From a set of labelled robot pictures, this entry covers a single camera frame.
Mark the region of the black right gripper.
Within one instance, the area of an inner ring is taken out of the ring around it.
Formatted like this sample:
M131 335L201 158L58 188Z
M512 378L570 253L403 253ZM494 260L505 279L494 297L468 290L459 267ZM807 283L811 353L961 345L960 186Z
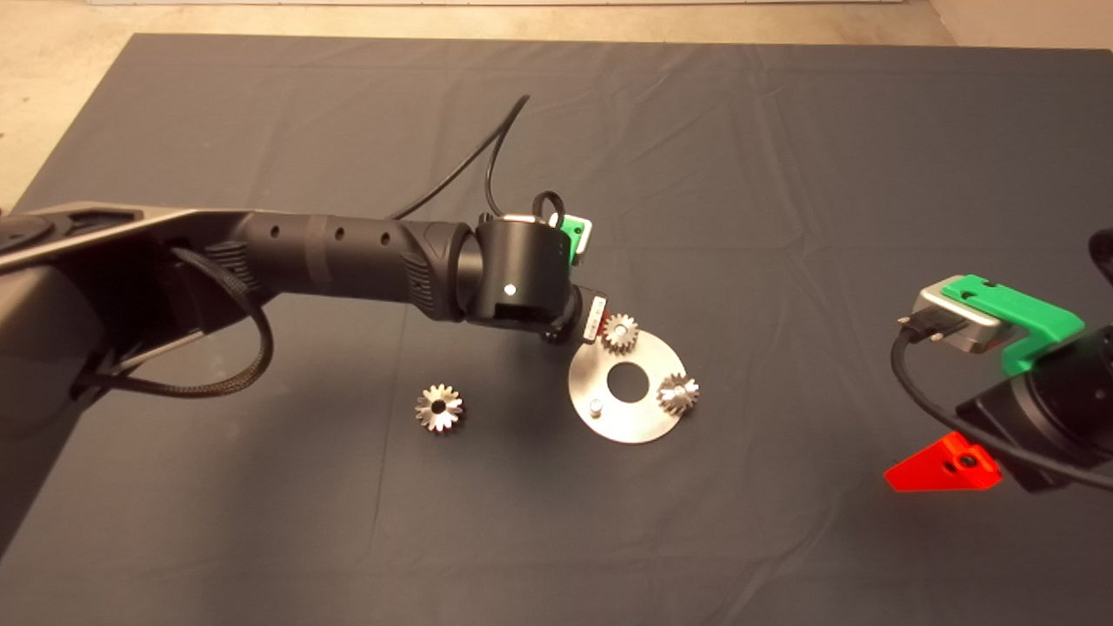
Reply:
M1041 356L956 408L962 423L1030 452L1093 470L1112 458L1110 326ZM902 493L985 491L1003 472L982 446L951 432L887 468L883 479Z

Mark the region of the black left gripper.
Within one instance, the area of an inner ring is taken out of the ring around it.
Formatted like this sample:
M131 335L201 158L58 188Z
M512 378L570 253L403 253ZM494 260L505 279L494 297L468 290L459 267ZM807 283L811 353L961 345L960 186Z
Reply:
M543 340L567 346L593 344L599 338L604 345L615 344L615 313L607 309L608 302L601 290L571 288L565 312L545 330Z

